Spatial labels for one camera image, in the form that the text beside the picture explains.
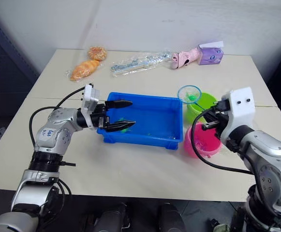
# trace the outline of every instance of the purple tissue box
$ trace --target purple tissue box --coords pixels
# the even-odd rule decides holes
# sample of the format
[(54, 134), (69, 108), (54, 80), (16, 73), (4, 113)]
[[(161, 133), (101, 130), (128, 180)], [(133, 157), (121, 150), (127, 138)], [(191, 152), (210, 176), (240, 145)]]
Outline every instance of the purple tissue box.
[(224, 52), (218, 47), (205, 47), (200, 48), (200, 57), (198, 59), (198, 64), (219, 64), (222, 60)]

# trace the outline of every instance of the pink toy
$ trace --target pink toy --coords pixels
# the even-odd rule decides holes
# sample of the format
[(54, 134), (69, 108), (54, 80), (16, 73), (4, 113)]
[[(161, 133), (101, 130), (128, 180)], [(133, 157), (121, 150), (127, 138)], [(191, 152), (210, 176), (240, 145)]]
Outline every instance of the pink toy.
[[(185, 133), (183, 147), (192, 158), (198, 158), (191, 144), (191, 129), (192, 127), (188, 128), (187, 132)], [(216, 129), (203, 130), (201, 123), (196, 124), (194, 140), (196, 148), (202, 157), (207, 156), (210, 158), (210, 156), (218, 153), (218, 151), (221, 149), (222, 143), (216, 138), (214, 135), (215, 133)]]
[(178, 69), (183, 65), (188, 65), (189, 63), (197, 60), (201, 56), (201, 52), (198, 48), (193, 48), (189, 52), (179, 52), (173, 54), (172, 69)]

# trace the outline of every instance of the green cup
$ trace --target green cup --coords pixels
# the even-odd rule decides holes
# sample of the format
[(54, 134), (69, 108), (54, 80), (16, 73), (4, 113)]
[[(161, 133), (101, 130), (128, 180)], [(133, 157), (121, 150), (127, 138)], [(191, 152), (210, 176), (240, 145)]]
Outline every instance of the green cup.
[[(197, 104), (203, 107), (205, 110), (214, 105), (217, 100), (215, 97), (208, 93), (202, 93), (201, 98), (197, 101)], [(196, 117), (203, 111), (197, 104), (187, 104), (187, 111), (185, 113), (185, 119), (188, 123), (193, 123)], [(204, 117), (199, 119), (201, 122), (206, 122)]]

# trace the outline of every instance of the blue plastic tray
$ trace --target blue plastic tray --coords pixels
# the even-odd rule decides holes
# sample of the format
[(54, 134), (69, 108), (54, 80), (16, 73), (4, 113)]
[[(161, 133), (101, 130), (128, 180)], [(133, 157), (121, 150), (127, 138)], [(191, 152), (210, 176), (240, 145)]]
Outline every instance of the blue plastic tray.
[(105, 143), (129, 143), (162, 146), (176, 150), (183, 140), (182, 102), (178, 98), (154, 97), (112, 92), (108, 100), (128, 100), (133, 105), (109, 109), (110, 122), (132, 120), (136, 123), (123, 131), (106, 132), (97, 129), (104, 136)]

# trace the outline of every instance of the pink cup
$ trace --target pink cup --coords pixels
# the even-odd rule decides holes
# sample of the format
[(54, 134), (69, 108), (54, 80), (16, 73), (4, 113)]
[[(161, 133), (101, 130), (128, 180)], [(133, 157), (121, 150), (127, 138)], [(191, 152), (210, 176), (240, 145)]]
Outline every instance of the pink cup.
[[(188, 128), (187, 132), (185, 133), (183, 147), (191, 157), (198, 158), (191, 144), (191, 129), (192, 127)], [(214, 135), (215, 133), (216, 129), (203, 130), (201, 123), (196, 124), (194, 142), (196, 144), (197, 151), (202, 157), (207, 156), (210, 158), (210, 156), (213, 156), (221, 149), (222, 143)]]

